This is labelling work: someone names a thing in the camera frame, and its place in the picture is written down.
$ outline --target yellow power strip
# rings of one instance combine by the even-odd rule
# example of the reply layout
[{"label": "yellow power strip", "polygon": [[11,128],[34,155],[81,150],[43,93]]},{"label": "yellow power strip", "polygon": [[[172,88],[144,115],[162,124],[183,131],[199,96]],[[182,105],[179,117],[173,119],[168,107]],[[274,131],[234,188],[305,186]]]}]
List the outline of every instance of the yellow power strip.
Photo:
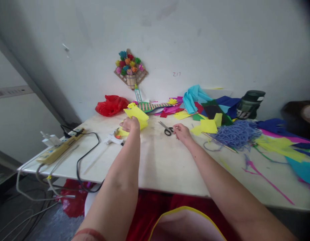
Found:
[{"label": "yellow power strip", "polygon": [[[75,131],[80,133],[86,133],[86,130],[84,128],[77,128]],[[71,147],[80,137],[82,137],[81,134],[73,131],[69,132],[68,134],[71,135],[70,138],[62,137],[60,139],[62,144],[59,147],[52,147],[48,149],[43,154],[41,154],[36,159],[36,161],[46,165],[54,163],[69,147]]]}]

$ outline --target green container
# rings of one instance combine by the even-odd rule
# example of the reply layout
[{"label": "green container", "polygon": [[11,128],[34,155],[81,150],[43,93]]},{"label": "green container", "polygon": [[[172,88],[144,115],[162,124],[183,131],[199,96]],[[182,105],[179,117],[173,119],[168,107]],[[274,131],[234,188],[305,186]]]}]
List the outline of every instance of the green container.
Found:
[{"label": "green container", "polygon": [[260,107],[265,96],[264,91],[249,90],[238,103],[236,116],[238,119],[255,119],[256,111]]}]

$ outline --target craft flower bouquet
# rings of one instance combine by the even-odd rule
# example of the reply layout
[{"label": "craft flower bouquet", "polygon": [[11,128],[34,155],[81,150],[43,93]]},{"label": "craft flower bouquet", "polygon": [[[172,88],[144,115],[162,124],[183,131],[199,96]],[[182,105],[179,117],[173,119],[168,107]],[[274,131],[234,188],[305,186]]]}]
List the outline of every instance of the craft flower bouquet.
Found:
[{"label": "craft flower bouquet", "polygon": [[144,66],[141,64],[141,60],[139,58],[134,57],[131,53],[127,51],[121,51],[119,53],[119,56],[121,57],[121,60],[116,61],[117,68],[115,72],[120,78],[121,76],[123,76],[124,78],[126,77],[126,84],[128,85],[128,87],[130,89],[135,89],[135,85],[138,84],[136,83],[136,73],[138,71],[143,72],[145,70]]}]

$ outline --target hand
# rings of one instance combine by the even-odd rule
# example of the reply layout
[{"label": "hand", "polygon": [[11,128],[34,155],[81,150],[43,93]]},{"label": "hand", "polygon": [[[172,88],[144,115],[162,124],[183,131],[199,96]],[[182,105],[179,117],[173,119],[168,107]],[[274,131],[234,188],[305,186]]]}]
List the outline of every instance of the hand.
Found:
[{"label": "hand", "polygon": [[126,132],[131,132],[133,130],[140,130],[139,121],[135,116],[132,118],[126,117],[122,123],[119,124],[122,129]]},{"label": "hand", "polygon": [[173,125],[174,134],[176,134],[176,139],[180,140],[184,145],[188,145],[192,142],[194,142],[189,129],[184,126],[183,124],[179,123],[176,125]]}]

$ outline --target white table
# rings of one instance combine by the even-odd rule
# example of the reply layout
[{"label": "white table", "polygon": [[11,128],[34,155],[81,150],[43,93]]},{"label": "white table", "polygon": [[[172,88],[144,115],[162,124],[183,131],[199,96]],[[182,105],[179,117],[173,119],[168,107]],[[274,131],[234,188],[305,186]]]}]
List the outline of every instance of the white table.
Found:
[{"label": "white table", "polygon": [[[103,117],[96,114],[80,126],[86,128],[89,132],[97,132],[102,141],[108,133],[119,126],[119,123],[125,117],[125,113],[113,117]],[[192,117],[178,121],[172,115],[167,118],[150,115],[148,127],[141,131],[139,187],[163,192],[210,197],[191,154],[180,141],[176,140],[175,136],[166,136],[164,128],[158,121],[164,122],[168,127],[181,122],[190,129],[192,124],[199,124]],[[203,134],[194,136],[194,139],[201,146],[208,140]],[[81,137],[69,150],[78,144],[79,147],[61,162],[54,171],[53,176],[77,179],[77,160],[96,143],[97,140],[94,134]],[[214,143],[206,144],[206,147],[218,149],[218,146]],[[100,143],[82,160],[81,169],[84,170],[90,159],[104,148],[105,144]],[[121,148],[120,145],[110,144],[86,174],[81,172],[81,178],[86,181],[101,183]],[[262,177],[244,172],[242,168],[245,167],[245,161],[242,153],[237,154],[226,148],[222,148],[218,152],[207,152],[225,167],[224,161],[228,166],[226,169],[263,204],[271,207],[310,211],[310,189],[307,184],[297,180],[297,176],[289,165],[271,163],[254,148],[251,150],[250,159],[255,167],[295,203],[295,206],[290,204]],[[273,160],[286,162],[285,157],[277,153],[267,155]],[[33,161],[36,157],[22,166],[24,172],[36,172],[39,166],[39,163]],[[42,167],[41,174],[48,175],[54,166],[55,163]]]}]

